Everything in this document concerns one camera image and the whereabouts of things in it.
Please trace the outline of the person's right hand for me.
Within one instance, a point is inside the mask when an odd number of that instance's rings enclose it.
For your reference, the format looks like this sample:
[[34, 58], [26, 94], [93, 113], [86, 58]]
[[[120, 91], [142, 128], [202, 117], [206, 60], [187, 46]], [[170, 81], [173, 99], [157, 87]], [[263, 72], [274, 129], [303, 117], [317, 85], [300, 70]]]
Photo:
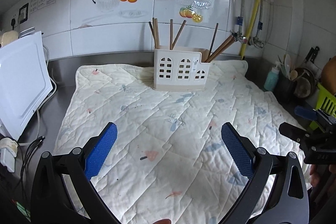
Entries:
[[312, 164], [310, 166], [309, 176], [310, 176], [310, 184], [314, 188], [318, 185], [319, 180], [320, 180], [320, 177], [317, 171], [318, 171], [318, 166]]

